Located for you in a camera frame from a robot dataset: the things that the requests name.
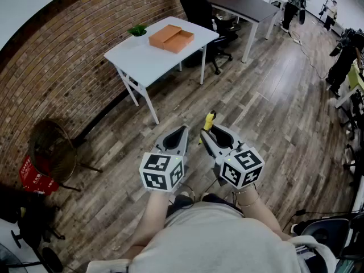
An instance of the dark table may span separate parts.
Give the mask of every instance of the dark table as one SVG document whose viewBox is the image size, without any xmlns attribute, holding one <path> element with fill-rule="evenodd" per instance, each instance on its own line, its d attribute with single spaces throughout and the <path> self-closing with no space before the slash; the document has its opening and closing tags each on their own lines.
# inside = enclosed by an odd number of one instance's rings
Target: dark table
<svg viewBox="0 0 364 273">
<path fill-rule="evenodd" d="M 268 39 L 271 34 L 279 8 L 263 0 L 209 0 L 209 2 L 214 8 L 226 11 L 228 13 L 236 15 L 237 17 L 241 17 L 253 24 L 251 27 L 248 42 L 245 47 L 244 55 L 241 60 L 243 63 L 245 63 L 248 58 L 251 45 L 253 44 L 255 33 L 257 31 L 259 23 L 269 17 L 272 17 L 266 35 L 266 39 Z"/>
</svg>

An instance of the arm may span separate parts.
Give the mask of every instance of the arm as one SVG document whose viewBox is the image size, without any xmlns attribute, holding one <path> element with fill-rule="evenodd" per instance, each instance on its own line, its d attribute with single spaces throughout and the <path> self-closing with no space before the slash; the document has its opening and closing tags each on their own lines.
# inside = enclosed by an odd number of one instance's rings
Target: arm
<svg viewBox="0 0 364 273">
<path fill-rule="evenodd" d="M 252 185 L 240 190 L 240 194 L 237 194 L 237 200 L 245 217 L 261 221 L 284 241 L 291 238 L 282 232 L 276 217 L 263 203 Z"/>
<path fill-rule="evenodd" d="M 131 236 L 131 247 L 122 259 L 133 259 L 164 228 L 170 193 L 155 191 L 150 193 L 146 210 Z"/>
<path fill-rule="evenodd" d="M 357 53 L 359 72 L 360 72 L 360 74 L 362 74 L 363 73 L 362 60 L 361 60 L 361 56 L 360 56 L 360 51 L 357 47 L 355 47 L 355 52 Z"/>
</svg>

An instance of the green plant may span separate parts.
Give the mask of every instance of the green plant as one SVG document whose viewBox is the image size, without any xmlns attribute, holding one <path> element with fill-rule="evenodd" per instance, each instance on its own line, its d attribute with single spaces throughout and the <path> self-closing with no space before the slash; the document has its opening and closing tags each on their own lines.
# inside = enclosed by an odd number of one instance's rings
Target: green plant
<svg viewBox="0 0 364 273">
<path fill-rule="evenodd" d="M 127 30 L 128 33 L 134 35 L 134 36 L 142 36 L 147 33 L 146 31 L 146 25 L 137 25 L 132 27 L 131 29 Z"/>
</svg>

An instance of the standing person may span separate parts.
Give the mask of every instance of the standing person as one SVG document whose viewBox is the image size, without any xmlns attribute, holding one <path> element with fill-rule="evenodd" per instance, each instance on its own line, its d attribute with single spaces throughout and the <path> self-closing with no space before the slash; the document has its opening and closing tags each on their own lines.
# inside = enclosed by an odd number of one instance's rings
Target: standing person
<svg viewBox="0 0 364 273">
<path fill-rule="evenodd" d="M 186 192 L 168 206 L 169 193 L 152 191 L 123 259 L 90 262 L 86 273 L 334 273 L 330 249 L 284 234 L 254 185 L 235 192 L 240 208 Z"/>
<path fill-rule="evenodd" d="M 300 1 L 301 0 L 288 0 L 284 9 L 284 21 L 282 21 L 282 25 L 280 27 L 284 32 L 288 32 L 289 24 L 299 10 Z"/>
<path fill-rule="evenodd" d="M 324 25 L 324 27 L 326 28 L 327 31 L 330 30 L 332 22 L 336 19 L 336 16 L 337 16 L 336 4 L 337 4 L 336 1 L 332 0 L 332 5 L 329 8 L 327 8 L 328 16 L 326 17 L 326 21 L 325 21 L 325 25 Z"/>
<path fill-rule="evenodd" d="M 345 81 L 346 75 L 349 73 L 352 63 L 355 59 L 358 61 L 360 74 L 363 73 L 361 61 L 361 52 L 364 48 L 364 34 L 361 31 L 356 32 L 350 39 L 347 46 L 342 48 L 340 57 L 329 71 L 326 82 L 331 84 L 330 90 L 338 98 L 340 85 Z"/>
</svg>

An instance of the orange box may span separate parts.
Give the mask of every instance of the orange box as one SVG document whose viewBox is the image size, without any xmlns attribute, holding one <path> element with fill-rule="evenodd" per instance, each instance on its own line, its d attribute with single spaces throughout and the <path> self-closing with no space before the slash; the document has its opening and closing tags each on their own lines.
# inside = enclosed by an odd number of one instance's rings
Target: orange box
<svg viewBox="0 0 364 273">
<path fill-rule="evenodd" d="M 194 39 L 194 34 L 181 27 L 167 25 L 149 37 L 149 44 L 173 53 L 179 53 Z"/>
</svg>

